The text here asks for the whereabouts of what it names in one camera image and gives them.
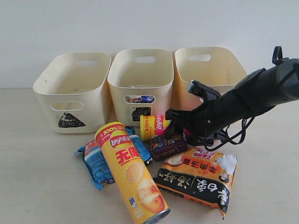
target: lay's chip can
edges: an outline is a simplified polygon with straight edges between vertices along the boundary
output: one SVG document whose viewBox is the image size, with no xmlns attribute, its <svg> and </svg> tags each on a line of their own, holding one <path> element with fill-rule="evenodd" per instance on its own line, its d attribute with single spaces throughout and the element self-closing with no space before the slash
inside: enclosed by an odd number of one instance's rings
<svg viewBox="0 0 299 224">
<path fill-rule="evenodd" d="M 170 124 L 165 115 L 140 116 L 140 138 L 141 141 L 148 141 L 154 137 L 161 136 Z"/>
<path fill-rule="evenodd" d="M 120 122 L 100 128 L 95 139 L 135 224 L 154 224 L 170 209 Z"/>
</svg>

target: cream plastic bin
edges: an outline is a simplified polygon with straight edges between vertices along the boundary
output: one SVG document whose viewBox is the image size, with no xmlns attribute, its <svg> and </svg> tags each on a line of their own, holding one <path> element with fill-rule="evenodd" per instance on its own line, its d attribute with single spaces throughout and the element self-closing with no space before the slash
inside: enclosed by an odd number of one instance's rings
<svg viewBox="0 0 299 224">
<path fill-rule="evenodd" d="M 111 105 L 111 56 L 70 53 L 56 57 L 33 85 L 57 133 L 93 133 L 106 124 Z"/>
<path fill-rule="evenodd" d="M 220 47 L 178 49 L 175 52 L 175 68 L 179 108 L 186 111 L 202 103 L 199 97 L 187 91 L 191 80 L 199 81 L 224 94 L 247 75 L 235 56 Z"/>
<path fill-rule="evenodd" d="M 174 79 L 171 52 L 163 49 L 127 49 L 111 65 L 108 83 L 115 114 L 125 125 L 140 126 L 140 115 L 164 115 L 170 107 Z M 147 96 L 153 101 L 139 101 Z"/>
</svg>

